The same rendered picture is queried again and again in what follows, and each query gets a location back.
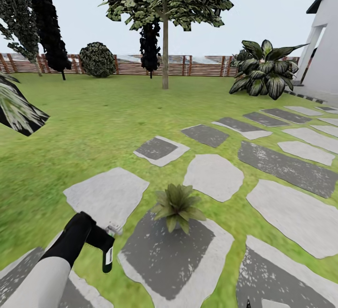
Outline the insectifuge atomizer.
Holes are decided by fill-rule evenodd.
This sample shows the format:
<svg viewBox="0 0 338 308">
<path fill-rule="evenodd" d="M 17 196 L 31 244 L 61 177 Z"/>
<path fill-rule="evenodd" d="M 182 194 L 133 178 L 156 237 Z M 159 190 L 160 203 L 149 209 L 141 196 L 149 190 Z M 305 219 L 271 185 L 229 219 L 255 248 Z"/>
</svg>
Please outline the insectifuge atomizer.
<svg viewBox="0 0 338 308">
<path fill-rule="evenodd" d="M 103 252 L 103 265 L 102 270 L 104 273 L 108 273 L 112 269 L 112 252 L 113 252 L 113 245 L 110 247 L 109 251 Z"/>
</svg>

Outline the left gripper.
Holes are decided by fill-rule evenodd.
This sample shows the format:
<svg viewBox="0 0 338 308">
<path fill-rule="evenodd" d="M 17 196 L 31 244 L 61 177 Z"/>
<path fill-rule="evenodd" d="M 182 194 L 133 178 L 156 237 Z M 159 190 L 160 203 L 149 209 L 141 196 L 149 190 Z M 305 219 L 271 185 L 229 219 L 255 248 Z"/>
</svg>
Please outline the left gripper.
<svg viewBox="0 0 338 308">
<path fill-rule="evenodd" d="M 114 236 L 112 236 L 109 233 L 107 234 L 106 231 L 104 229 L 102 229 L 101 227 L 98 227 L 98 228 L 99 228 L 98 235 L 89 244 L 92 245 L 92 246 L 98 247 L 103 252 L 107 253 L 109 251 L 110 247 L 113 245 Z"/>
</svg>

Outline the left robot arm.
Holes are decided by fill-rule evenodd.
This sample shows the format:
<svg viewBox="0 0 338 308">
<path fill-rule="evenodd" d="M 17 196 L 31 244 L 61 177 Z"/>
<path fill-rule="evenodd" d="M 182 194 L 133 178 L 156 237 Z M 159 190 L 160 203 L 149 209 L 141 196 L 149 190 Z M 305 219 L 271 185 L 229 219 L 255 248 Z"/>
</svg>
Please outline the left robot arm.
<svg viewBox="0 0 338 308">
<path fill-rule="evenodd" d="M 65 283 L 84 243 L 108 252 L 114 236 L 121 236 L 119 223 L 108 219 L 101 227 L 83 211 L 76 213 L 46 247 L 21 286 L 0 308 L 58 308 Z"/>
</svg>

